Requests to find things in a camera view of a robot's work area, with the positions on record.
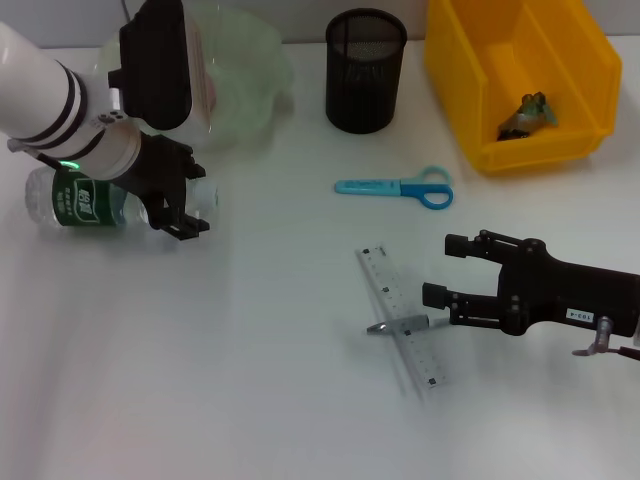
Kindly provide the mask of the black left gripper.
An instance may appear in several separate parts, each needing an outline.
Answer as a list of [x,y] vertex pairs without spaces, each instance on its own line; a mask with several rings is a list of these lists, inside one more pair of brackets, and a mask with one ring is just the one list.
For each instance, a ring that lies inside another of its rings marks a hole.
[[133,164],[112,183],[142,202],[153,229],[184,241],[210,230],[206,220],[186,213],[187,182],[205,176],[191,147],[142,133]]

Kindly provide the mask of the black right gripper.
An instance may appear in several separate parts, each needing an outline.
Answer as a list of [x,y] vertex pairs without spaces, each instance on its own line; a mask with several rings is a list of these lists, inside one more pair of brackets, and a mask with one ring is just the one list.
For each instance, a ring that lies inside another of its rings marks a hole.
[[449,323],[502,329],[521,336],[540,322],[594,330],[597,320],[613,322],[613,333],[635,334],[639,322],[639,276],[578,265],[552,257],[542,241],[519,240],[481,230],[475,237],[447,234],[445,254],[479,258],[502,265],[498,296],[422,285],[426,307],[449,310]]

